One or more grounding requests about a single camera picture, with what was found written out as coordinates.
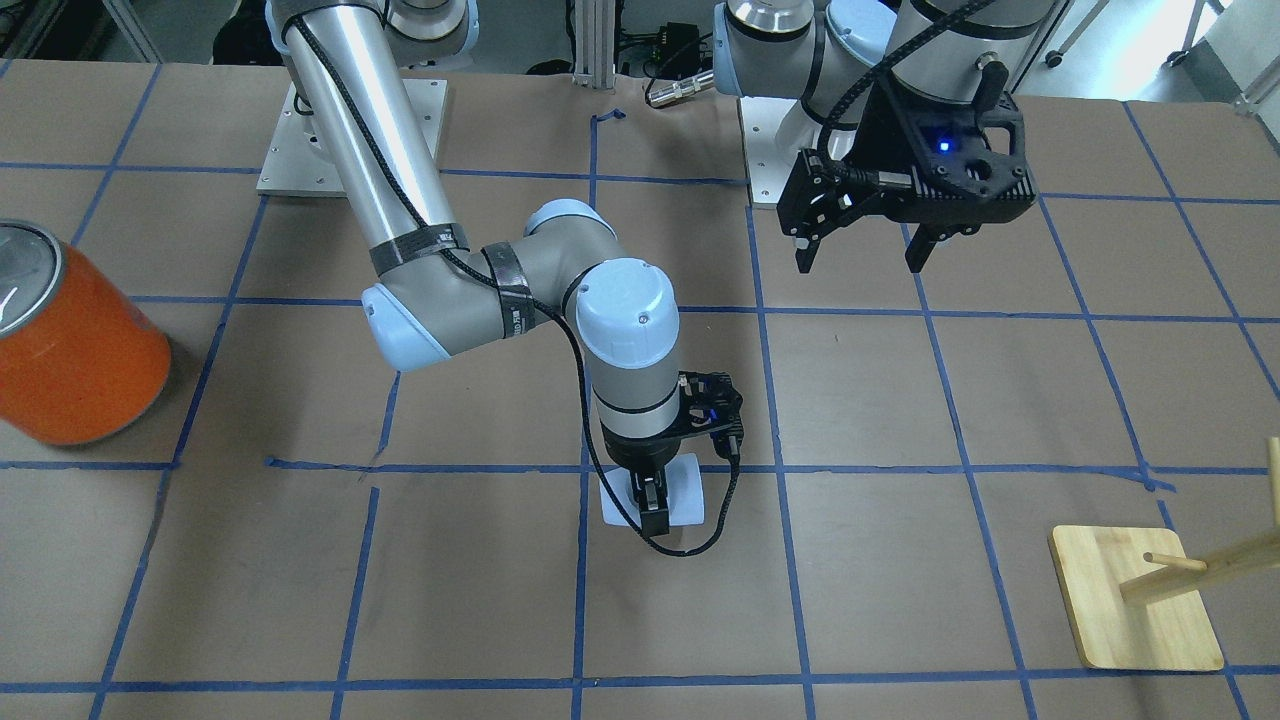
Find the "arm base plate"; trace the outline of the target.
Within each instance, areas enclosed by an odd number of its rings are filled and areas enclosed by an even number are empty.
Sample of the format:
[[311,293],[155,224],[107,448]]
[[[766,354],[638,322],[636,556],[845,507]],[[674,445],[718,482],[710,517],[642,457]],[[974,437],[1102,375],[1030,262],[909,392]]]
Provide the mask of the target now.
[[819,126],[797,99],[741,97],[739,110],[751,202],[772,209],[796,156],[813,145]]
[[[406,78],[404,87],[415,120],[435,158],[445,119],[448,83],[445,79]],[[314,118],[298,113],[294,96],[296,87],[289,85],[262,161],[257,191],[296,199],[343,199],[346,191],[332,155],[315,132]]]

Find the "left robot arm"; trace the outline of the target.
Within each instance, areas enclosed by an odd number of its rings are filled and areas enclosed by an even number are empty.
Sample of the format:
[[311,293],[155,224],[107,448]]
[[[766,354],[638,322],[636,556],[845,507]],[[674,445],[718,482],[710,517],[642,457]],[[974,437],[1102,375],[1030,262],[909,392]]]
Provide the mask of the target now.
[[920,272],[954,236],[1038,199],[1011,68],[1048,1],[722,1],[716,88],[788,99],[809,129],[776,199],[808,273],[822,241],[864,217],[915,225]]

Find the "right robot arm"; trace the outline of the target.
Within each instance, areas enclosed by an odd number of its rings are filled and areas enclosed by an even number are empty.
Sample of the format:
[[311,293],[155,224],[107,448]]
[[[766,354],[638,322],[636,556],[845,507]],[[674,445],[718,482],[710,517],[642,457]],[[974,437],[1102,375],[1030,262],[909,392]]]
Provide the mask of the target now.
[[698,459],[707,436],[739,474],[741,396],[724,373],[680,368],[675,287],[630,256],[589,204],[557,199],[520,236],[474,249],[479,213],[499,193],[452,202],[407,65],[470,49],[471,1],[270,1],[271,45],[367,242],[376,282],[361,304],[388,364],[412,372],[553,323],[567,336],[581,404],[593,404],[613,468],[605,521],[652,547],[703,523]]

